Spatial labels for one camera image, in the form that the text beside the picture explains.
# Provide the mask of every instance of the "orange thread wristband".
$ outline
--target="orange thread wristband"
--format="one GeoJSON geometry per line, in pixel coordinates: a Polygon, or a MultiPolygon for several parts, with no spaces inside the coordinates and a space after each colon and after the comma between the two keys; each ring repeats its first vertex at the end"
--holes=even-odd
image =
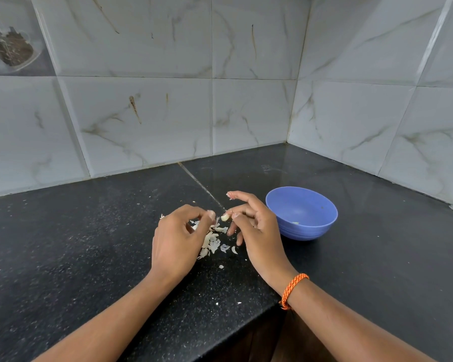
{"type": "Polygon", "coordinates": [[[279,301],[280,306],[282,306],[282,309],[284,310],[291,310],[292,308],[288,305],[287,299],[290,296],[290,292],[294,289],[294,287],[302,281],[304,278],[307,278],[309,280],[309,276],[305,273],[300,273],[299,275],[295,276],[293,280],[290,281],[288,284],[287,288],[284,291],[284,294],[282,295],[282,299],[279,301]]]}

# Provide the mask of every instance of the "person's left hand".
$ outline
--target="person's left hand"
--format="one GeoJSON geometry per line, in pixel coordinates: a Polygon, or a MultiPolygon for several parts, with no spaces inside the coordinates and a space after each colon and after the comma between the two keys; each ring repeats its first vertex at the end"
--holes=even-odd
{"type": "Polygon", "coordinates": [[[193,268],[215,212],[184,205],[159,220],[153,237],[151,271],[178,284],[193,268]],[[199,218],[196,231],[189,220],[199,218]]]}

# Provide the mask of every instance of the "bowl rim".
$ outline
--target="bowl rim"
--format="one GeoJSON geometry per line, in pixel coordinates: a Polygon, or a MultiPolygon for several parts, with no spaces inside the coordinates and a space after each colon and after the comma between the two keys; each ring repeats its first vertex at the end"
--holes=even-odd
{"type": "Polygon", "coordinates": [[[303,188],[303,187],[294,187],[294,186],[291,186],[291,185],[284,186],[284,187],[277,187],[277,188],[272,189],[272,190],[271,190],[270,192],[268,192],[267,195],[265,196],[265,204],[267,205],[267,207],[269,208],[269,210],[272,211],[272,212],[275,214],[275,216],[277,216],[279,219],[282,219],[282,220],[284,220],[285,222],[288,222],[289,224],[292,224],[293,226],[305,227],[305,228],[310,228],[310,229],[315,229],[315,228],[326,227],[326,226],[332,225],[332,224],[337,220],[337,218],[338,218],[338,216],[339,216],[339,211],[337,210],[336,205],[335,205],[329,198],[327,198],[325,195],[320,194],[319,192],[313,191],[312,189],[307,189],[307,188],[303,188]],[[269,195],[270,195],[273,191],[276,191],[277,189],[284,189],[284,188],[297,188],[297,189],[303,189],[303,190],[305,190],[305,191],[314,192],[314,193],[316,193],[316,194],[321,195],[321,196],[324,197],[327,201],[331,202],[331,203],[332,203],[332,206],[334,206],[334,208],[335,208],[335,210],[336,210],[336,216],[335,216],[335,218],[334,218],[331,222],[329,222],[329,223],[327,223],[327,224],[325,224],[325,225],[319,225],[319,226],[301,225],[300,223],[292,223],[292,222],[290,222],[289,220],[282,218],[281,216],[279,216],[279,215],[277,215],[275,212],[273,212],[273,210],[270,208],[270,206],[269,206],[269,204],[268,204],[268,201],[269,201],[269,195]]]}

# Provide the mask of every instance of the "wall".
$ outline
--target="wall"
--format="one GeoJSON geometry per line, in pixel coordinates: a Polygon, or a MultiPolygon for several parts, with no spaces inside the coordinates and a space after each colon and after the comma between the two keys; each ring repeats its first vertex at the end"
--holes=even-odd
{"type": "Polygon", "coordinates": [[[309,8],[0,0],[0,195],[285,141],[309,8]]]}
{"type": "Polygon", "coordinates": [[[453,204],[453,0],[313,0],[288,141],[453,204]]]}

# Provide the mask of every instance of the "speckled black granite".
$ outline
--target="speckled black granite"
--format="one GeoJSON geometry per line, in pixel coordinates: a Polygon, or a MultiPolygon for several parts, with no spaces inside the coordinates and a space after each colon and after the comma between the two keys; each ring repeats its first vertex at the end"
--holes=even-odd
{"type": "Polygon", "coordinates": [[[318,240],[284,239],[299,271],[440,362],[453,361],[453,211],[448,205],[291,145],[185,163],[225,207],[228,190],[324,194],[337,222],[318,240]]]}
{"type": "MultiPolygon", "coordinates": [[[[176,164],[0,197],[0,361],[31,360],[127,293],[161,213],[185,203],[222,212],[176,164]]],[[[121,360],[194,360],[272,309],[238,253],[198,261],[121,360]]]]}

